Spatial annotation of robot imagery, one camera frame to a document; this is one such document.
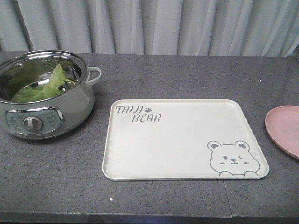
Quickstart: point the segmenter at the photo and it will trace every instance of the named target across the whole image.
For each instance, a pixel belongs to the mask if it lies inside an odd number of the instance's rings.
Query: white curtain
[[[0,0],[0,49],[288,56],[299,0]]]

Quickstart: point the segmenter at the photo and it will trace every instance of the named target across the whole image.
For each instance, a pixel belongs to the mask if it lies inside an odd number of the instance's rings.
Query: gray countertop
[[[0,52],[0,63],[20,52]],[[299,105],[292,57],[78,54],[102,69],[90,116],[48,140],[0,128],[0,221],[70,223],[298,223],[299,160],[269,138],[264,119]],[[119,99],[228,98],[266,157],[261,180],[125,181],[101,169],[111,104]]]

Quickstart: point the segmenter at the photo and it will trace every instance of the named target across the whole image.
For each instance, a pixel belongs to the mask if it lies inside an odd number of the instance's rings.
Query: bear ear
[[[236,141],[235,146],[246,149],[247,151],[249,150],[249,145],[245,141]]]
[[[216,142],[216,141],[210,141],[208,144],[207,144],[207,147],[213,151],[215,148],[217,148],[218,146],[220,146],[221,144],[219,142]]]

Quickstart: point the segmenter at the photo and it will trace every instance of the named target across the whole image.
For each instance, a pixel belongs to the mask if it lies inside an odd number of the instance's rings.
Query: white tray
[[[114,102],[102,169],[116,181],[259,179],[269,172],[240,106],[228,99]]]

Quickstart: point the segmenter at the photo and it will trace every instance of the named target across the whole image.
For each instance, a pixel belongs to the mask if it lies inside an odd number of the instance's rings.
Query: bear face
[[[213,170],[222,175],[255,175],[260,169],[260,163],[249,152],[249,145],[237,141],[234,145],[221,145],[219,142],[208,143],[211,150],[210,165]]]

